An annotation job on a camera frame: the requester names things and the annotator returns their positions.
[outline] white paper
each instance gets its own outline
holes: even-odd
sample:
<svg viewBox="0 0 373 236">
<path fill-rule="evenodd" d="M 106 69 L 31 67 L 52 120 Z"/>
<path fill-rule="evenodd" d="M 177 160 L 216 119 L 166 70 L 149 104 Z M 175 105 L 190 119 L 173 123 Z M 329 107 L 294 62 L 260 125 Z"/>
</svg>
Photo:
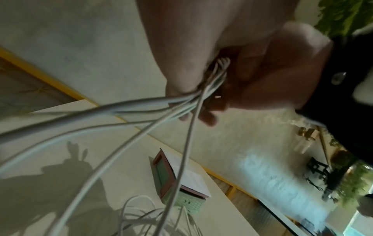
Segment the white paper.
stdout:
<svg viewBox="0 0 373 236">
<path fill-rule="evenodd" d="M 163 151 L 170 166 L 177 176 L 180 170 L 181 159 L 177 156 Z M 181 179 L 181 184 L 187 188 L 193 189 L 194 191 L 200 192 L 206 196 L 211 197 L 211 193 L 207 188 L 205 181 L 203 180 L 202 176 L 197 174 L 191 166 L 187 166 L 183 178 Z"/>
</svg>

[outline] concrete floor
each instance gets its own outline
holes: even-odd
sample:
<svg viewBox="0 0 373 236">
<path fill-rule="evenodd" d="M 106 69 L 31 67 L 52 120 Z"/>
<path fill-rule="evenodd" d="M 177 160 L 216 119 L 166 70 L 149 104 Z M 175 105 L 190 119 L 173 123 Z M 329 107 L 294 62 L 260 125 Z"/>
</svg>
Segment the concrete floor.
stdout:
<svg viewBox="0 0 373 236">
<path fill-rule="evenodd" d="M 99 104 L 164 95 L 133 0 L 1 1 L 0 46 Z M 302 179 L 309 156 L 293 150 L 303 124 L 292 110 L 230 110 L 213 129 L 197 125 L 192 158 L 318 225 L 329 208 Z M 186 130 L 173 121 L 151 135 L 181 152 Z"/>
</svg>

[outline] black sleeve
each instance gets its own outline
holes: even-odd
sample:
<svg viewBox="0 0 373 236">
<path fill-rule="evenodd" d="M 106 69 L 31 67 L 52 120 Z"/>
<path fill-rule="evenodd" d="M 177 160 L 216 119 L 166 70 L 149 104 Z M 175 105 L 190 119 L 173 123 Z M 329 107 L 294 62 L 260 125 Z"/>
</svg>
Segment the black sleeve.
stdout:
<svg viewBox="0 0 373 236">
<path fill-rule="evenodd" d="M 320 82 L 297 113 L 326 126 L 348 151 L 373 165 L 373 31 L 333 41 Z M 357 95 L 362 87 L 366 99 Z"/>
</svg>

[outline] floor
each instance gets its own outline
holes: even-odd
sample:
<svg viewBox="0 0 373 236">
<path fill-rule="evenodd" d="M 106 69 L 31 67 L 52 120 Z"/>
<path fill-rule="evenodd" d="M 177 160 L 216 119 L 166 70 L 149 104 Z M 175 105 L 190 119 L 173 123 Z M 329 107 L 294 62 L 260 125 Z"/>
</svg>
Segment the floor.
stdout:
<svg viewBox="0 0 373 236">
<path fill-rule="evenodd" d="M 0 46 L 99 104 L 164 95 L 133 0 L 1 1 Z M 151 135 L 181 152 L 187 125 L 173 121 Z M 192 158 L 319 225 L 330 207 L 302 179 L 309 155 L 294 151 L 298 128 L 307 125 L 292 110 L 230 110 L 213 129 L 197 125 Z"/>
</svg>

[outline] human hand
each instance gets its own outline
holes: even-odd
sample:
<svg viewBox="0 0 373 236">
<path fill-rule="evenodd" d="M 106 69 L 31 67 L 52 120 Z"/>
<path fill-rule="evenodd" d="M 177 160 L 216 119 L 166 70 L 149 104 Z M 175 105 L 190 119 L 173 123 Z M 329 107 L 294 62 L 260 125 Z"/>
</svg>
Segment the human hand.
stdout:
<svg viewBox="0 0 373 236">
<path fill-rule="evenodd" d="M 317 87 L 332 46 L 312 26 L 289 22 L 273 38 L 223 48 L 219 57 L 231 59 L 227 81 L 199 118 L 214 126 L 217 118 L 211 111 L 302 108 Z"/>
</svg>

